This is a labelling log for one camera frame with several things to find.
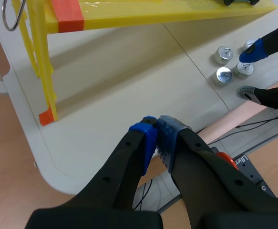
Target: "white table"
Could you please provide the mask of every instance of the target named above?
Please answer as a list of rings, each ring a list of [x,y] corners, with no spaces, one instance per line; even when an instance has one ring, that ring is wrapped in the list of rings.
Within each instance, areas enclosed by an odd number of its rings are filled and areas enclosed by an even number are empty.
[[[265,22],[269,27],[260,26]],[[222,25],[229,30],[214,34]],[[206,30],[197,34],[201,26]],[[220,67],[210,58],[219,46],[237,50],[276,27],[278,10],[255,21],[239,17],[49,35],[60,120],[42,127],[38,114],[47,105],[41,82],[20,31],[8,32],[0,14],[0,41],[12,66],[3,80],[42,176],[55,189],[76,194],[144,116],[171,115],[198,130],[242,103],[237,88],[278,82],[278,55],[258,63],[247,80],[225,88],[208,81]],[[235,53],[229,67],[237,63]]]

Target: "toy car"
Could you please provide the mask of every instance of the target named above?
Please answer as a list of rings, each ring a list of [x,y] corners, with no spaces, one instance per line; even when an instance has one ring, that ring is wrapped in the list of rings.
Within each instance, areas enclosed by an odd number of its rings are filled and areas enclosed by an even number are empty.
[[[226,6],[231,5],[234,1],[249,1],[251,5],[255,5],[259,2],[259,0],[224,0],[224,4]]]

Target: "blue gripper pad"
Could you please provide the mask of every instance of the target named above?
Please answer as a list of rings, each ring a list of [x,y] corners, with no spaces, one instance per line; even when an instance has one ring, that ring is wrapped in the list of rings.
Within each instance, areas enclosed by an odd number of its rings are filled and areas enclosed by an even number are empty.
[[[179,131],[190,127],[186,126],[179,120],[162,115],[157,121],[158,141],[157,150],[168,172],[172,172],[175,145]]]

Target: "orange tape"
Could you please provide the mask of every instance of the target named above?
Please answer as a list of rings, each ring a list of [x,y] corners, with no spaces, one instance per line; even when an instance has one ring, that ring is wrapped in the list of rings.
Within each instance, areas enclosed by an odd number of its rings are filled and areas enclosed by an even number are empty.
[[[83,31],[83,16],[78,0],[51,0],[58,21],[58,32]]]
[[[52,109],[50,107],[48,108],[47,111],[45,111],[39,115],[39,122],[42,126],[45,126],[47,124],[54,122]]]

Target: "metal ring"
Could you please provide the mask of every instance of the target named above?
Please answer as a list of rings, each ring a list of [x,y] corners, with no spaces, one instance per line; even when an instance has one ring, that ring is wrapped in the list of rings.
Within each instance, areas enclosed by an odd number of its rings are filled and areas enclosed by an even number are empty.
[[[2,19],[3,19],[3,24],[4,24],[5,28],[6,28],[8,31],[15,31],[16,28],[17,28],[18,25],[19,25],[20,18],[21,18],[22,12],[23,12],[23,10],[24,10],[24,6],[25,6],[25,3],[26,3],[26,0],[22,0],[21,5],[20,5],[20,9],[19,9],[19,12],[18,12],[18,15],[17,15],[17,18],[16,18],[16,21],[15,21],[14,25],[13,25],[11,28],[8,26],[7,21],[6,21],[6,14],[5,14],[6,3],[7,3],[7,0],[3,0],[3,5],[2,5]]]

